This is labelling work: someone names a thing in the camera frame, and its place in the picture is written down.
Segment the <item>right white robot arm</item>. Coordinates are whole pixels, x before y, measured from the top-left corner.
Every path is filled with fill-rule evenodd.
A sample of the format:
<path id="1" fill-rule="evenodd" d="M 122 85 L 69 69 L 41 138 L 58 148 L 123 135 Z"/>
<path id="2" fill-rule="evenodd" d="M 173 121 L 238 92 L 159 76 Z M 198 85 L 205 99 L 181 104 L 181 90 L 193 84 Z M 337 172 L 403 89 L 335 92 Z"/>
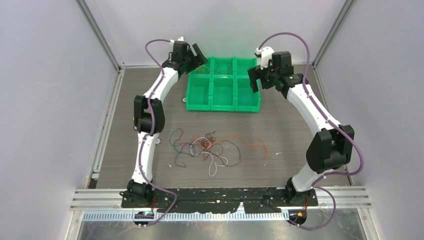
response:
<path id="1" fill-rule="evenodd" d="M 283 199 L 289 205 L 303 204 L 320 179 L 350 162 L 355 132 L 350 125 L 341 125 L 330 115 L 316 98 L 305 74 L 294 72 L 288 51 L 275 52 L 265 47 L 256 49 L 255 56 L 258 65 L 247 71 L 252 91 L 274 87 L 294 105 L 312 134 L 305 154 L 306 164 L 289 178 L 283 191 Z"/>

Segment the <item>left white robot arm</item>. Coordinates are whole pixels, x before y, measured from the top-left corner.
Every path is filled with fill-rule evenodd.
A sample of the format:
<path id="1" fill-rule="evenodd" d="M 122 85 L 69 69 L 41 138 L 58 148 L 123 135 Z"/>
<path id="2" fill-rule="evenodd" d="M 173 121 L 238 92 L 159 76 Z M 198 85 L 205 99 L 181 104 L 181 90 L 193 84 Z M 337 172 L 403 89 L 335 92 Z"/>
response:
<path id="1" fill-rule="evenodd" d="M 159 67 L 159 75 L 143 95 L 133 100 L 133 128 L 137 133 L 135 167 L 126 190 L 120 192 L 123 208 L 147 208 L 154 204 L 155 191 L 169 195 L 173 192 L 153 183 L 153 161 L 157 140 L 166 123 L 163 102 L 171 88 L 183 74 L 188 74 L 208 62 L 198 44 L 189 44 L 183 37 L 166 40 L 172 51 L 160 63 L 149 51 L 149 45 L 158 39 L 148 41 L 144 49 Z"/>

